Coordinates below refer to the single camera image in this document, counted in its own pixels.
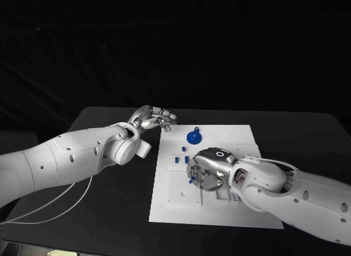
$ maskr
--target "small blue piece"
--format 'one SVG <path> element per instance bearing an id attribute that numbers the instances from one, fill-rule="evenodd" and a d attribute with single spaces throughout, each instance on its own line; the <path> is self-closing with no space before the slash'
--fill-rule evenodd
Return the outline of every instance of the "small blue piece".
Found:
<path id="1" fill-rule="evenodd" d="M 198 144 L 201 141 L 199 129 L 194 128 L 194 131 L 187 134 L 187 142 L 192 145 Z"/>
<path id="2" fill-rule="evenodd" d="M 191 178 L 189 178 L 189 181 L 188 181 L 188 183 L 189 183 L 189 184 L 192 183 L 192 180 L 195 180 L 195 178 L 194 178 L 194 177 L 191 177 Z"/>

